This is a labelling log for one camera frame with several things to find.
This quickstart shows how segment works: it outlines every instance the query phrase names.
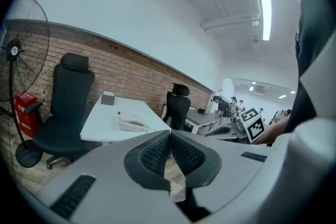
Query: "chair armrest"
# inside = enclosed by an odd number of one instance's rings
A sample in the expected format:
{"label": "chair armrest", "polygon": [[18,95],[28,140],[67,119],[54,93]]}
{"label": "chair armrest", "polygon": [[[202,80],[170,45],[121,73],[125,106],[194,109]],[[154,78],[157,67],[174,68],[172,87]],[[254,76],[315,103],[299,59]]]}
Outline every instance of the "chair armrest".
{"label": "chair armrest", "polygon": [[26,114],[31,114],[33,111],[37,110],[41,105],[43,105],[43,102],[37,101],[31,104],[30,106],[26,107],[24,112]]}

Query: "fluorescent light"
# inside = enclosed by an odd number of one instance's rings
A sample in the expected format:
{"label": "fluorescent light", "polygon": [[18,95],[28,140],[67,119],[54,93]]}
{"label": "fluorescent light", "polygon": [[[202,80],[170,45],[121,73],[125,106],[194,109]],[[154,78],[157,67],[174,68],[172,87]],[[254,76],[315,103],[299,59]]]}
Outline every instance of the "fluorescent light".
{"label": "fluorescent light", "polygon": [[264,18],[264,32],[262,34],[262,39],[269,41],[272,25],[272,3],[271,0],[261,0],[261,3]]}

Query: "brick wall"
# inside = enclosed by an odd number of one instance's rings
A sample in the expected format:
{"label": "brick wall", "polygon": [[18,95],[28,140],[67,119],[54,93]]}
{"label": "brick wall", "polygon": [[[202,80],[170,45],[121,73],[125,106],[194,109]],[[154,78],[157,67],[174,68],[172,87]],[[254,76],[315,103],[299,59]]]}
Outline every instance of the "brick wall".
{"label": "brick wall", "polygon": [[[205,108],[211,91],[147,56],[113,41],[98,37],[70,27],[49,25],[50,42],[45,64],[35,83],[30,87],[30,93],[38,96],[44,105],[41,111],[49,112],[52,75],[54,66],[66,52],[89,57],[89,69],[96,77],[87,98],[87,110],[90,111],[104,90],[114,91],[117,97],[143,100],[159,116],[162,114],[167,91],[173,88],[172,82],[187,85],[191,94],[192,106]],[[18,70],[21,78],[15,77],[16,84],[24,80],[32,83],[32,72],[38,71],[41,59],[36,59],[37,52],[46,53],[46,32],[38,24],[21,23],[11,28],[11,37],[19,34],[24,37],[23,44],[29,56],[21,55],[27,68],[19,62]]]}

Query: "telephone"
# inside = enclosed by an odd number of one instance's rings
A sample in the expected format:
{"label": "telephone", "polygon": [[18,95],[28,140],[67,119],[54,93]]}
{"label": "telephone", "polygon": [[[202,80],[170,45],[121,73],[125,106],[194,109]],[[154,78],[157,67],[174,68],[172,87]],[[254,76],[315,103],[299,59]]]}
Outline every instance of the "telephone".
{"label": "telephone", "polygon": [[118,124],[121,131],[148,132],[151,128],[146,121],[134,115],[118,115]]}

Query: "fan base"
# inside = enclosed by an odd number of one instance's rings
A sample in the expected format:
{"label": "fan base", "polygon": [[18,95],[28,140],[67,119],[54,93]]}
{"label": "fan base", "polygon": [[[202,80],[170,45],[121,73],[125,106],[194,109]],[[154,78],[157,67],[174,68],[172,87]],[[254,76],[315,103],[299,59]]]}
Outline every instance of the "fan base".
{"label": "fan base", "polygon": [[15,157],[19,165],[24,168],[30,168],[38,164],[43,152],[34,144],[33,140],[26,140],[25,143],[28,149],[25,149],[23,143],[19,144]]}

